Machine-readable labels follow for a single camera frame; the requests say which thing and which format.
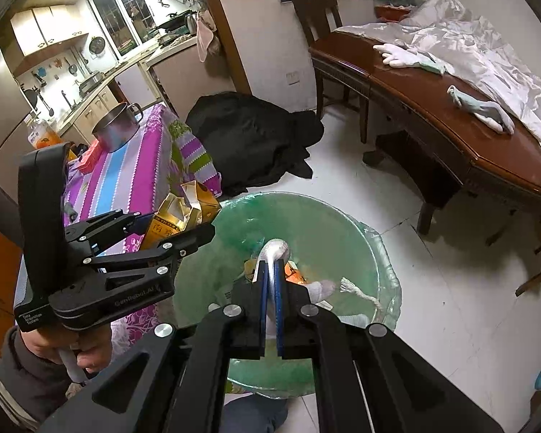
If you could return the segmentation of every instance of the wooden desk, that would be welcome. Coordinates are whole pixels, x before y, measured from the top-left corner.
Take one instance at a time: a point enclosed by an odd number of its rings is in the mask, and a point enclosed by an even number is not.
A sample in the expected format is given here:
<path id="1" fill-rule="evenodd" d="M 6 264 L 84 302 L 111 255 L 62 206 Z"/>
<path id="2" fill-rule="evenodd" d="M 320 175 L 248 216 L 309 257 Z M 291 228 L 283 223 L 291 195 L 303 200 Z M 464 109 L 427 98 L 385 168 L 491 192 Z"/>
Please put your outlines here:
<path id="1" fill-rule="evenodd" d="M 447 89 L 454 85 L 481 100 L 488 99 L 485 95 L 448 74 L 389 68 L 373 50 L 376 44 L 334 32 L 309 52 L 315 70 L 357 91 L 364 108 L 369 100 L 376 102 L 401 126 L 401 132 L 379 135 L 377 151 L 366 153 L 364 160 L 375 166 L 384 154 L 411 175 L 424 199 L 418 231 L 428 232 L 434 209 L 460 188 L 541 214 L 541 147 L 523 124 L 514 119 L 514 135 L 495 133 L 457 108 Z"/>

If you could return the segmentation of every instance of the electrical outlet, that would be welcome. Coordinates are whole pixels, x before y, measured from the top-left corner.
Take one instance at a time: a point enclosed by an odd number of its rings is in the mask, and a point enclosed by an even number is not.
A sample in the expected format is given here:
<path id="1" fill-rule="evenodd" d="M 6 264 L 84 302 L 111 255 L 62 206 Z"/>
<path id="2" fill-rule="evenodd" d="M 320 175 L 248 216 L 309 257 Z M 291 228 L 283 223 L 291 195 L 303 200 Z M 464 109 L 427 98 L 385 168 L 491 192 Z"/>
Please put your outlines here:
<path id="1" fill-rule="evenodd" d="M 298 83 L 300 81 L 299 72 L 298 71 L 292 71 L 290 73 L 287 73 L 287 83 L 290 85 L 293 85 L 295 83 Z"/>

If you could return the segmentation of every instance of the white bedsheet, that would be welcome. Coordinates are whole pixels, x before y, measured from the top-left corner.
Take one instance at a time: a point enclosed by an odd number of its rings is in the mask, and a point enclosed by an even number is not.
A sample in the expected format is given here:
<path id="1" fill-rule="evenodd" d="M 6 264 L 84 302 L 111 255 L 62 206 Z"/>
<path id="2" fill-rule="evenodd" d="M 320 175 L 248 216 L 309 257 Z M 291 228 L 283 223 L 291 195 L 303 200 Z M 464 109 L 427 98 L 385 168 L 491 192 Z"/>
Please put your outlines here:
<path id="1" fill-rule="evenodd" d="M 400 23 L 344 26 L 337 31 L 416 48 L 445 62 L 450 74 L 514 114 L 541 145 L 541 79 L 486 18 L 474 17 L 459 0 L 428 0 Z"/>

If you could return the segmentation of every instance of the orange package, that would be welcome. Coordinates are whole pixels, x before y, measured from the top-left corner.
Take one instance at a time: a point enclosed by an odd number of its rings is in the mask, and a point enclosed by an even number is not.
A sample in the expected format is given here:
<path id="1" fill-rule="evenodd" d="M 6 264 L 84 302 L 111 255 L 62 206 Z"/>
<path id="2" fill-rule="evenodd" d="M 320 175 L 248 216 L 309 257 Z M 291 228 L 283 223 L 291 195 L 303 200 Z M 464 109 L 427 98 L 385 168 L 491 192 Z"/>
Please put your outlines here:
<path id="1" fill-rule="evenodd" d="M 284 275 L 287 277 L 287 282 L 297 283 L 298 285 L 304 285 L 306 283 L 300 270 L 290 260 L 284 266 Z"/>
<path id="2" fill-rule="evenodd" d="M 94 140 L 90 148 L 88 148 L 78 163 L 78 170 L 83 174 L 89 174 L 94 171 L 94 166 L 98 162 L 100 155 L 102 154 L 102 146 L 98 143 L 98 140 Z"/>

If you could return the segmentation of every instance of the black coat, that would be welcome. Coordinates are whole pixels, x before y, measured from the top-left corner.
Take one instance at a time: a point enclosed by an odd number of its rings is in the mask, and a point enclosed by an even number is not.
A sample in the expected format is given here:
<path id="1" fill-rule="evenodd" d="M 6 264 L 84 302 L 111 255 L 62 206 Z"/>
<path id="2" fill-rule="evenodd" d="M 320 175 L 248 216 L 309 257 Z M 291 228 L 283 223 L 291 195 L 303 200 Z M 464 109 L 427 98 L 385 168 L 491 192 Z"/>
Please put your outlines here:
<path id="1" fill-rule="evenodd" d="M 290 113 L 234 92 L 201 97 L 186 123 L 211 156 L 229 196 L 275 183 L 285 172 L 310 179 L 306 148 L 324 133 L 313 111 Z"/>

